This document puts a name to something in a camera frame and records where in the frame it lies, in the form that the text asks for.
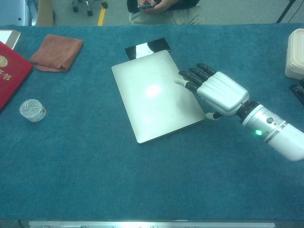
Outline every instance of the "white container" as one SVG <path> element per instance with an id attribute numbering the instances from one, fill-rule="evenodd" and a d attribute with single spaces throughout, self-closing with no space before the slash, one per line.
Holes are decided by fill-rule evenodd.
<path id="1" fill-rule="evenodd" d="M 295 79 L 304 78 L 304 29 L 291 33 L 288 39 L 285 75 Z"/>
<path id="2" fill-rule="evenodd" d="M 20 114 L 31 122 L 38 122 L 42 120 L 47 111 L 43 105 L 36 99 L 29 99 L 23 102 L 20 106 Z"/>

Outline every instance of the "yellow floor line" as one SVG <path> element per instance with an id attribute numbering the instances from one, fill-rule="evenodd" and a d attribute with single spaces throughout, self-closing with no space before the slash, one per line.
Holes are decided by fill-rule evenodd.
<path id="1" fill-rule="evenodd" d="M 98 25 L 102 26 L 103 22 L 104 22 L 104 17 L 105 17 L 105 8 L 102 7 L 101 11 L 100 11 L 100 15 L 99 15 L 99 20 L 98 20 Z"/>

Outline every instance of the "black shirt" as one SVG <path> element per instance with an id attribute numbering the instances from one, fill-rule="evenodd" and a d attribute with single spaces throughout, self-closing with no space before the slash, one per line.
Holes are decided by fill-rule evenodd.
<path id="1" fill-rule="evenodd" d="M 188 9 L 191 7 L 196 6 L 196 4 L 200 0 L 182 0 L 179 3 L 172 5 L 168 10 L 181 10 L 181 9 Z M 127 6 L 130 13 L 137 13 L 139 9 L 137 8 L 137 0 L 127 0 Z"/>

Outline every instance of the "red certificate cover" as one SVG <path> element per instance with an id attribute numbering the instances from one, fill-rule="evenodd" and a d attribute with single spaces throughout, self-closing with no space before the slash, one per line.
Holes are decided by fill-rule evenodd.
<path id="1" fill-rule="evenodd" d="M 26 59 L 0 42 L 0 110 L 32 67 Z"/>

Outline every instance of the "chair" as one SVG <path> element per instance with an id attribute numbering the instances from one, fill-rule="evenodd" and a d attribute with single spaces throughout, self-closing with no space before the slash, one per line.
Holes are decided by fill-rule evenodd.
<path id="1" fill-rule="evenodd" d="M 88 16 L 92 16 L 92 15 L 93 15 L 93 12 L 91 11 L 89 1 L 86 0 L 85 3 L 86 3 L 86 8 L 87 8 L 87 14 L 88 14 Z M 72 5 L 73 5 L 73 11 L 74 11 L 75 13 L 77 13 L 77 12 L 78 12 L 78 6 L 77 6 L 77 4 L 76 4 L 76 0 L 72 0 Z M 108 8 L 108 3 L 106 3 L 105 1 L 102 1 L 102 0 L 101 0 L 101 5 L 102 5 L 102 7 L 104 7 L 105 9 Z"/>

